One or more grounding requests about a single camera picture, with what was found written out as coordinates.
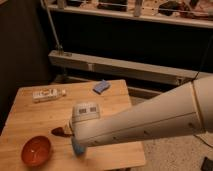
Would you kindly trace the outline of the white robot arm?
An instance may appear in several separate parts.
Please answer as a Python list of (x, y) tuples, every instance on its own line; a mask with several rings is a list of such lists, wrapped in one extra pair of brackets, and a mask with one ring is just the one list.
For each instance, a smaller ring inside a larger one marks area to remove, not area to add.
[(117, 114), (69, 121), (73, 148), (213, 132), (213, 76), (185, 83)]

